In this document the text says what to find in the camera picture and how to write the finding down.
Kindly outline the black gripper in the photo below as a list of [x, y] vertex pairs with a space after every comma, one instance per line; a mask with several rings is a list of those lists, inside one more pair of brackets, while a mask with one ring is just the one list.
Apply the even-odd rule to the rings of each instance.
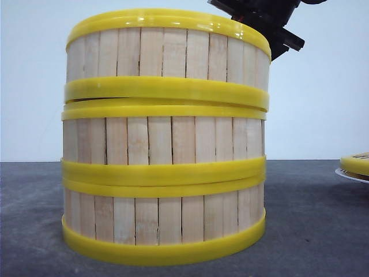
[[299, 51], [305, 41], [284, 26], [299, 6], [297, 0], [210, 0], [209, 4], [231, 15], [261, 33], [268, 41], [272, 60], [294, 49]]

